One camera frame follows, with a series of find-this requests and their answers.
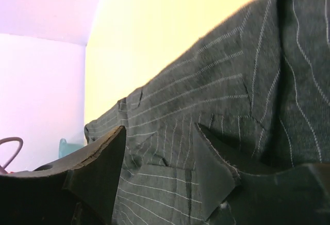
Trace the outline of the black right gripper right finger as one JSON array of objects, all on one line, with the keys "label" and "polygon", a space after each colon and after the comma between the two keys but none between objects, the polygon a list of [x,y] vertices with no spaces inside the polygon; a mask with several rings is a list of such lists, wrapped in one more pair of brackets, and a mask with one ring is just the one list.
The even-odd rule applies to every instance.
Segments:
[{"label": "black right gripper right finger", "polygon": [[195,124],[193,153],[210,224],[329,224],[329,164],[278,170]]}]

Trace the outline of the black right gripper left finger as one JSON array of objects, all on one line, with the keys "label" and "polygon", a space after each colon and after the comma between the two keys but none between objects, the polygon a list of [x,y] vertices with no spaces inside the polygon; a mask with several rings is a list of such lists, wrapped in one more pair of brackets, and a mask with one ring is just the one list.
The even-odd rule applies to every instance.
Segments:
[{"label": "black right gripper left finger", "polygon": [[1,224],[111,224],[126,144],[115,127],[33,171],[1,176]]}]

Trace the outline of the black pinstriped long sleeve shirt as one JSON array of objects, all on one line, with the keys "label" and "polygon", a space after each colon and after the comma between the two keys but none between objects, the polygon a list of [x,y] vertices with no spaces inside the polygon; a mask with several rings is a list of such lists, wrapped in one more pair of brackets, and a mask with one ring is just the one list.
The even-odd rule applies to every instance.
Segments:
[{"label": "black pinstriped long sleeve shirt", "polygon": [[85,126],[126,149],[113,224],[210,224],[193,132],[266,166],[329,164],[329,0],[254,0]]}]

